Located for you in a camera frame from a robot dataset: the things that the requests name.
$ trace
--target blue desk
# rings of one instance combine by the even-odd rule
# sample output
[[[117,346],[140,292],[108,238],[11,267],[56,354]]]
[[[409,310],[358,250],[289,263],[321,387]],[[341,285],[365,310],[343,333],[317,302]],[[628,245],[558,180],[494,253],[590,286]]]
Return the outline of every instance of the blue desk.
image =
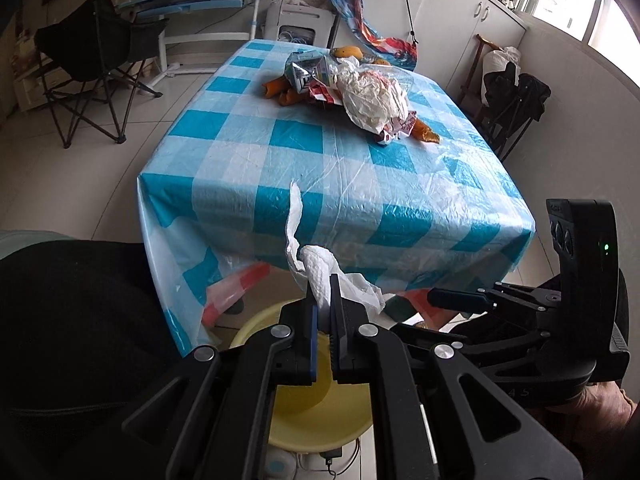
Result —
[[[136,21],[161,19],[168,14],[182,14],[209,9],[241,9],[254,4],[254,16],[249,32],[206,32],[200,34],[183,34],[180,36],[165,36],[164,32],[158,37],[160,73],[148,86],[153,87],[166,76],[177,74],[213,74],[214,67],[181,68],[179,63],[167,65],[166,46],[175,43],[190,43],[192,41],[249,41],[255,38],[258,8],[260,0],[131,0],[120,4],[118,12],[128,15]]]

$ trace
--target paper towel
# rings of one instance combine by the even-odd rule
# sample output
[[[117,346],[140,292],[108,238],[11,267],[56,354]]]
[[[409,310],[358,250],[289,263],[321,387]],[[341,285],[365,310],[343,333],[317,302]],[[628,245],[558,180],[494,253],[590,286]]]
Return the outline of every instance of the paper towel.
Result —
[[[331,285],[329,277],[338,275],[340,292],[343,298],[364,305],[369,320],[375,322],[385,306],[382,291],[371,285],[362,274],[345,274],[331,251],[324,247],[307,245],[300,249],[295,234],[302,218],[302,197],[300,188],[293,182],[290,186],[289,216],[285,227],[287,237],[287,262],[296,283],[303,291],[309,283],[318,302],[318,328],[327,333],[330,328],[329,307],[331,304]]]

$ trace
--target blue and white tablecloth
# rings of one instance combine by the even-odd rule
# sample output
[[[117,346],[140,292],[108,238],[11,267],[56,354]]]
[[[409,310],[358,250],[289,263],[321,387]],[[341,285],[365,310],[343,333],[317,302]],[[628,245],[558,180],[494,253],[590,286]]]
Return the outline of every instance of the blue and white tablecloth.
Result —
[[[287,269],[289,186],[301,245],[383,292],[475,290],[518,262],[534,220],[505,169],[451,99],[413,74],[411,108],[440,144],[379,146],[341,108],[281,107],[261,84],[300,45],[253,40],[174,122],[138,178],[143,237],[178,348],[207,341],[207,287],[257,260]]]

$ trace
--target tablecloth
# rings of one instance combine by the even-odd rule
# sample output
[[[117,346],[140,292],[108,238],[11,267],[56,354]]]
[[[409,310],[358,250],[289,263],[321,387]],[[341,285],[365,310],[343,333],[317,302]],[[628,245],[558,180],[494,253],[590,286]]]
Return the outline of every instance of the tablecloth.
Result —
[[[440,136],[379,146],[344,110],[281,107],[261,84],[311,47],[253,40],[205,83],[138,177],[146,251],[180,351],[208,341],[211,291],[256,261],[287,269],[289,187],[302,192],[301,245],[383,292],[500,280],[535,232],[502,164],[430,79],[410,108]]]

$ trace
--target desk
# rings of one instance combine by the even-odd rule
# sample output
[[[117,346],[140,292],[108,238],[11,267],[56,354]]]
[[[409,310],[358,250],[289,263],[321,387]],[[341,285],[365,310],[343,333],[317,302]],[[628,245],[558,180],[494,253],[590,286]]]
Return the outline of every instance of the desk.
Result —
[[[410,108],[440,144],[409,137],[379,146],[341,108],[265,99],[261,83],[282,75],[299,49],[318,50],[243,45],[193,97],[138,177],[149,265],[183,353],[207,341],[200,320],[216,306],[217,286],[256,262],[287,269],[292,181],[302,193],[300,244],[326,247],[344,272],[362,273],[385,293],[490,287],[534,235],[502,164],[430,79],[409,73]]]
[[[189,43],[191,41],[221,41],[237,40],[247,41],[255,38],[257,27],[258,8],[260,0],[131,0],[117,6],[120,14],[129,16],[135,20],[148,20],[149,18],[164,18],[168,14],[181,14],[208,9],[241,9],[254,4],[254,16],[249,32],[206,32],[201,34],[183,34],[180,36],[166,36],[164,31],[158,37],[160,73],[148,86],[153,88],[156,83],[166,76],[177,74],[213,74],[215,68],[180,68],[178,63],[171,66],[166,62],[166,46],[174,43]]]

